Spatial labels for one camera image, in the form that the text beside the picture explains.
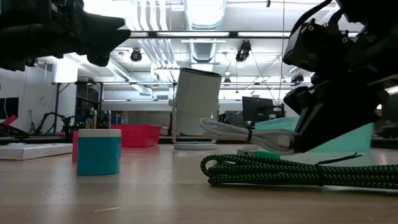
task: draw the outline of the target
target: pink basket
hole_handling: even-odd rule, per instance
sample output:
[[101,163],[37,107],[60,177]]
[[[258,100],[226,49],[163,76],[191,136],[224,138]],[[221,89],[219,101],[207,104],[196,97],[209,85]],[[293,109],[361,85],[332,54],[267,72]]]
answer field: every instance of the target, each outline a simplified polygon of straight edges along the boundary
[[159,143],[162,127],[153,125],[113,124],[122,131],[122,147],[149,147]]

